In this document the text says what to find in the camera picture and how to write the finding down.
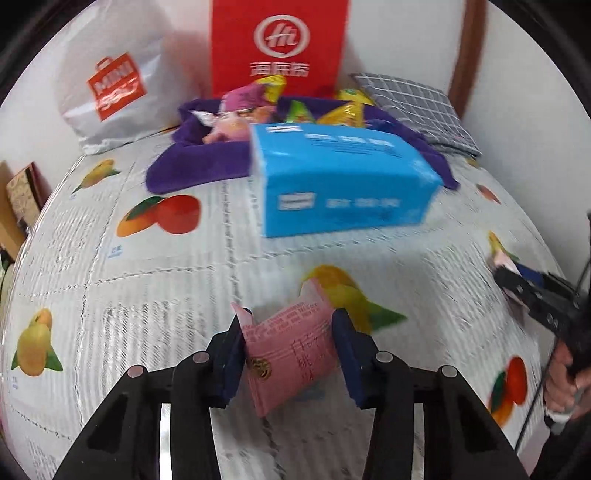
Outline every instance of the white plastic bag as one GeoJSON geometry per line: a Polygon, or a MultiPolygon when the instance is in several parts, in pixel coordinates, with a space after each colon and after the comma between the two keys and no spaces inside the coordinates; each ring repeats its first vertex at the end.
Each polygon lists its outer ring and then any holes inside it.
{"type": "Polygon", "coordinates": [[[196,97],[154,0],[99,0],[71,25],[56,77],[60,113],[85,154],[96,154],[180,123],[196,97]]]}

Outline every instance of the fruit-patterned tablecloth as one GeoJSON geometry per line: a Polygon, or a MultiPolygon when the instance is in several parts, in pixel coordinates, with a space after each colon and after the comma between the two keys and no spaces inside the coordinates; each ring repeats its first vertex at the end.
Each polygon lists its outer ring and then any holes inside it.
{"type": "MultiPolygon", "coordinates": [[[[1,409],[9,447],[32,479],[51,478],[130,365],[170,367],[203,349],[229,326],[233,301],[257,319],[269,317],[297,298],[302,279],[320,265],[333,299],[361,299],[356,315],[381,349],[415,367],[457,366],[485,403],[511,358],[521,357],[526,402],[497,401],[504,432],[516,441],[540,354],[493,282],[490,231],[530,267],[558,267],[490,174],[450,156],[462,186],[441,190],[422,225],[264,239],[255,179],[165,197],[146,190],[146,170],[170,142],[170,134],[156,135],[81,158],[17,262],[2,337],[1,409]]],[[[169,412],[163,409],[163,478],[169,412]]],[[[532,425],[541,415],[538,405],[532,425]]],[[[355,408],[340,371],[262,420],[242,381],[230,406],[212,411],[222,477],[361,478],[372,416],[355,408]]],[[[419,407],[416,416],[420,476],[419,407]]]]}

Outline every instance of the person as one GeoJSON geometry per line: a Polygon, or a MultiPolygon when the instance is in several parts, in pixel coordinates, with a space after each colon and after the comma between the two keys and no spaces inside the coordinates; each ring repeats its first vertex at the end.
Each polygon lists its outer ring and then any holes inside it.
{"type": "Polygon", "coordinates": [[[591,367],[572,378],[567,369],[573,357],[558,342],[544,383],[548,409],[564,412],[574,406],[578,389],[586,389],[560,435],[550,434],[531,480],[579,480],[591,478],[591,367]]]}

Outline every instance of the plaid fabric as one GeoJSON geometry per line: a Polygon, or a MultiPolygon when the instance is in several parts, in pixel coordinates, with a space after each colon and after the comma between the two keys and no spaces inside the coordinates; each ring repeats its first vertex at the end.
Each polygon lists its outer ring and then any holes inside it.
{"type": "Polygon", "coordinates": [[[396,77],[374,73],[351,75],[359,88],[381,109],[422,133],[440,151],[480,156],[474,139],[464,129],[449,99],[441,90],[396,77]]]}

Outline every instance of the green snack packet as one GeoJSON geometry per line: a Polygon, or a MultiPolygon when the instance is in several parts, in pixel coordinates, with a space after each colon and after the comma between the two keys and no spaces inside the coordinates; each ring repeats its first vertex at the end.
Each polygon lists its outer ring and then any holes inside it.
{"type": "Polygon", "coordinates": [[[286,124],[313,124],[314,117],[305,104],[293,100],[290,105],[290,111],[285,117],[286,124]]]}

